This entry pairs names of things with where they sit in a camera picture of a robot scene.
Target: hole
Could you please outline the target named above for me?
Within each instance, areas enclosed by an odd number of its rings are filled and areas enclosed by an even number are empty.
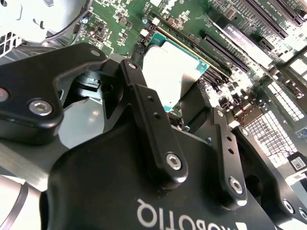
[[[161,116],[158,113],[154,113],[153,116],[157,119],[161,119]]]
[[[234,151],[233,151],[231,148],[228,148],[228,151],[229,151],[231,154],[234,154]]]
[[[6,0],[0,0],[0,3],[2,6],[7,7],[8,3],[6,2]]]
[[[234,182],[234,186],[237,188],[237,189],[240,189],[240,186],[237,182]]]
[[[103,93],[109,93],[109,92],[111,92],[113,90],[113,86],[112,85],[104,85],[104,86],[102,86],[102,89],[101,89],[101,91],[103,92]]]
[[[44,21],[40,21],[39,27],[40,27],[42,30],[45,29],[45,27],[44,27]]]
[[[175,158],[171,158],[170,161],[174,164],[174,165],[177,165],[177,161]]]
[[[0,43],[3,43],[5,41],[5,35],[3,35],[2,37],[0,37]]]
[[[97,57],[100,57],[100,53],[96,50],[91,50],[91,53]]]
[[[245,184],[247,189],[253,195],[253,197],[261,196],[263,186],[260,179],[256,175],[249,175],[245,178]]]
[[[8,41],[6,44],[5,44],[5,52],[8,51],[10,49],[10,44],[11,42]]]
[[[148,96],[147,99],[148,99],[149,101],[151,101],[151,102],[154,102],[154,98],[151,97],[151,96]]]

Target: green circuit board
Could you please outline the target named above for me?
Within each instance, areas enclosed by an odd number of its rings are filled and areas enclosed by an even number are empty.
[[[92,16],[77,43],[87,42],[95,45],[106,55],[111,53],[129,55],[144,27],[142,18],[150,19],[153,14],[162,19],[171,16],[176,19],[176,23],[172,24],[176,30],[185,35],[193,34],[198,37],[199,46],[211,53],[216,60],[227,65],[227,59],[219,55],[214,48],[206,45],[201,33],[205,32],[222,44],[251,69],[247,73],[248,76],[258,79],[263,75],[263,71],[225,38],[221,31],[213,25],[207,12],[212,8],[219,11],[249,38],[259,35],[266,38],[274,46],[272,51],[266,51],[274,63],[286,62],[307,45],[307,23],[300,27],[294,26],[270,4],[270,0],[254,1],[289,34],[285,39],[282,40],[272,33],[240,0],[94,0],[91,8]],[[287,4],[294,10],[304,8],[299,0],[288,0]],[[121,18],[124,18],[131,26],[127,27],[121,22]],[[91,33],[99,23],[106,25],[106,36],[103,41],[97,40]]]

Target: electronic component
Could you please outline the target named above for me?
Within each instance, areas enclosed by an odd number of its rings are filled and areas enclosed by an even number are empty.
[[[215,41],[212,37],[206,34],[203,40],[206,41],[210,46],[212,46],[217,52],[220,52],[221,55],[224,56],[226,59],[230,60],[233,65],[237,66],[245,73],[249,71],[248,66],[244,62],[238,59],[235,55],[233,55],[229,50],[224,48],[217,41]]]
[[[122,18],[119,19],[119,23],[122,24],[122,25],[126,25],[127,19],[122,17]]]
[[[91,29],[90,29],[90,35],[95,35],[95,33],[96,33],[96,29],[94,28],[94,27],[91,27]]]
[[[288,36],[287,32],[273,21],[254,0],[242,0],[241,2],[277,36],[282,39]],[[229,23],[229,21],[216,10],[210,9],[208,11],[208,16],[221,28]]]
[[[249,40],[241,31],[226,20],[217,20],[216,27],[221,30],[228,38],[230,38],[239,48],[244,50],[254,61],[261,64],[264,68],[269,69],[273,60],[258,48],[251,40]]]
[[[236,14],[236,11],[234,10],[234,8],[229,8],[229,10],[226,11],[225,13],[225,17],[228,18],[229,20],[231,20]]]
[[[97,31],[94,35],[94,38],[98,41],[98,42],[104,42],[105,38],[106,38],[106,34],[100,32],[100,31]]]
[[[142,23],[143,23],[144,25],[146,25],[146,24],[148,23],[148,18],[143,17],[143,18],[142,18]]]
[[[244,100],[247,100],[248,99],[248,94],[245,92],[245,90],[241,89],[240,92],[241,92],[242,97],[244,98]]]
[[[126,23],[126,27],[127,27],[128,29],[131,29],[131,28],[132,28],[132,23],[128,21],[128,22]]]
[[[274,49],[274,46],[264,37],[260,38],[259,45],[268,52],[271,52]]]
[[[159,32],[154,33],[147,47],[142,70],[144,78],[148,87],[157,91],[164,109],[169,112],[189,89],[183,89],[181,83],[188,81],[192,85],[209,65]]]
[[[298,15],[301,17],[301,19],[303,19],[304,21],[307,20],[307,12],[306,11],[303,11],[303,10],[300,10],[298,12]]]
[[[236,93],[235,88],[234,88],[233,85],[228,86],[228,89],[229,89],[231,95],[234,95]]]
[[[169,16],[168,19],[167,19],[167,22],[170,23],[170,24],[173,24],[174,21],[175,21],[175,19],[172,16]]]
[[[99,23],[97,24],[97,30],[98,30],[98,31],[104,30],[105,27],[106,27],[106,24],[104,24],[104,23],[102,23],[102,22],[99,22]]]
[[[270,3],[293,25],[301,26],[302,18],[283,0],[270,0]]]

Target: white label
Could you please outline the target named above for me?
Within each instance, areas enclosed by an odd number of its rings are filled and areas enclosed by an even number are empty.
[[[296,170],[306,167],[306,164],[303,162],[302,158],[297,157],[291,161],[291,164],[295,167]]]
[[[158,211],[156,211],[152,205],[145,203],[141,199],[138,199],[138,203],[140,203],[140,206],[137,210],[137,217],[140,224],[142,224],[146,228],[153,228],[154,226],[158,225],[159,230],[186,230],[184,228],[185,225],[189,226],[188,229],[191,230],[233,230],[231,228],[227,228],[222,225],[210,222],[208,222],[208,225],[206,226],[206,222],[204,220],[198,219],[194,221],[188,215],[181,215],[179,216],[179,219],[177,219],[174,218],[173,211],[169,210],[164,212],[163,208],[161,207],[158,208]],[[144,220],[142,212],[145,209],[152,213],[152,219]],[[237,230],[248,230],[246,224],[242,222],[236,222],[236,227]]]
[[[150,3],[156,7],[159,7],[162,0],[150,0]]]

